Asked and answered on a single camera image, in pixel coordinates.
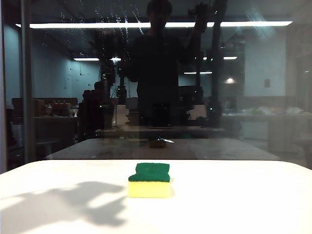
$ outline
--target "white tabletop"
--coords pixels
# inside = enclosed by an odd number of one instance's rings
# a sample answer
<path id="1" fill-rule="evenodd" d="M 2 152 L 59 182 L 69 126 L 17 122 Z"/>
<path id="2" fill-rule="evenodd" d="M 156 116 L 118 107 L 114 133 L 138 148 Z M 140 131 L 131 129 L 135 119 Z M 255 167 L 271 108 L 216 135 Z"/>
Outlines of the white tabletop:
<path id="1" fill-rule="evenodd" d="M 312 171 L 276 161 L 161 161 L 172 197 L 128 198 L 148 160 L 54 160 L 0 175 L 4 234 L 311 234 Z"/>
<path id="2" fill-rule="evenodd" d="M 165 149 L 149 148 L 144 139 L 90 139 L 52 155 L 48 159 L 217 159 L 280 160 L 245 142 L 217 139 L 173 139 Z"/>

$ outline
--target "ceiling light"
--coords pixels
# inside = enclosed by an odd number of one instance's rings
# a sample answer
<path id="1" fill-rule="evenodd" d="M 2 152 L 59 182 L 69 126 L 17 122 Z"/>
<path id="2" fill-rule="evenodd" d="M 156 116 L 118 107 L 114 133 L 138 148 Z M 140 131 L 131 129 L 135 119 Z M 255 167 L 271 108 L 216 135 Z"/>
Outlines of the ceiling light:
<path id="1" fill-rule="evenodd" d="M 268 27 L 288 26 L 292 21 L 246 21 L 246 22 L 222 22 L 221 27 Z"/>
<path id="2" fill-rule="evenodd" d="M 75 61 L 99 61 L 98 58 L 74 58 Z"/>
<path id="3" fill-rule="evenodd" d="M 186 74 L 186 75 L 195 75 L 195 74 L 197 74 L 197 72 L 185 72 L 184 74 Z M 212 74 L 212 72 L 201 72 L 200 74 L 201 75 Z"/>
<path id="4" fill-rule="evenodd" d="M 224 60 L 235 60 L 237 57 L 223 57 Z"/>
<path id="5" fill-rule="evenodd" d="M 112 58 L 110 59 L 111 61 L 114 61 L 114 62 L 118 62 L 118 61 L 121 61 L 121 58 Z"/>
<path id="6" fill-rule="evenodd" d="M 236 81 L 233 78 L 228 78 L 224 83 L 225 84 L 236 84 Z"/>
<path id="7" fill-rule="evenodd" d="M 246 22 L 222 22 L 221 27 L 267 27 L 288 26 L 292 21 L 246 21 Z M 214 22 L 207 23 L 207 27 L 213 27 Z M 194 27 L 194 22 L 168 22 L 166 28 Z M 150 28 L 151 24 L 145 23 L 31 23 L 31 28 Z"/>

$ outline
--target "person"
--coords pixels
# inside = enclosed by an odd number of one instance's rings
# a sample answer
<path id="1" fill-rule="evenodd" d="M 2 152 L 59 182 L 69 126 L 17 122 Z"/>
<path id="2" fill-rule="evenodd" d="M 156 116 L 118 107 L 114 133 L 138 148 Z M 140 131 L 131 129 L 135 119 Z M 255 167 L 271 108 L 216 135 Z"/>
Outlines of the person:
<path id="1" fill-rule="evenodd" d="M 98 81 L 94 83 L 95 90 L 104 90 L 104 83 L 102 81 Z"/>
<path id="2" fill-rule="evenodd" d="M 165 30 L 172 13 L 168 0 L 151 0 L 147 15 L 151 28 L 137 38 L 125 66 L 131 82 L 138 82 L 138 111 L 146 124 L 150 124 L 153 108 L 164 105 L 170 110 L 171 122 L 178 119 L 178 68 L 177 63 L 189 64 L 200 47 L 200 34 L 207 27 L 208 6 L 201 5 L 187 48 L 179 38 Z"/>

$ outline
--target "sponge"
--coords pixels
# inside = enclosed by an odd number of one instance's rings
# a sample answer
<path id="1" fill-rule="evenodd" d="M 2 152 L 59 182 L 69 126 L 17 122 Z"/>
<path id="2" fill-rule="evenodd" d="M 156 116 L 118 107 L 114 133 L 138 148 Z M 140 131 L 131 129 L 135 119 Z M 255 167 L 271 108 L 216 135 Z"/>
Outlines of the sponge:
<path id="1" fill-rule="evenodd" d="M 169 164 L 138 163 L 136 174 L 129 177 L 129 197 L 170 197 Z"/>

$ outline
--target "wall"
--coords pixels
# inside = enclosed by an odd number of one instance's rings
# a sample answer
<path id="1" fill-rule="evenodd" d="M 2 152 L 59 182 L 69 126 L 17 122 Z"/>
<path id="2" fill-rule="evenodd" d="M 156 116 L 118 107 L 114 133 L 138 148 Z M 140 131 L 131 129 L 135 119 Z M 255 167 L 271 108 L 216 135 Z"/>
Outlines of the wall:
<path id="1" fill-rule="evenodd" d="M 31 46 L 33 97 L 72 97 L 70 60 L 34 37 Z"/>
<path id="2" fill-rule="evenodd" d="M 20 97 L 20 50 L 18 29 L 4 26 L 6 105 L 12 107 L 12 98 Z"/>
<path id="3" fill-rule="evenodd" d="M 84 90 L 94 89 L 94 83 L 98 81 L 99 62 L 96 61 L 70 61 L 70 84 L 72 97 L 82 101 Z"/>
<path id="4" fill-rule="evenodd" d="M 286 29 L 246 33 L 245 96 L 285 96 Z M 271 80 L 265 88 L 265 79 Z"/>

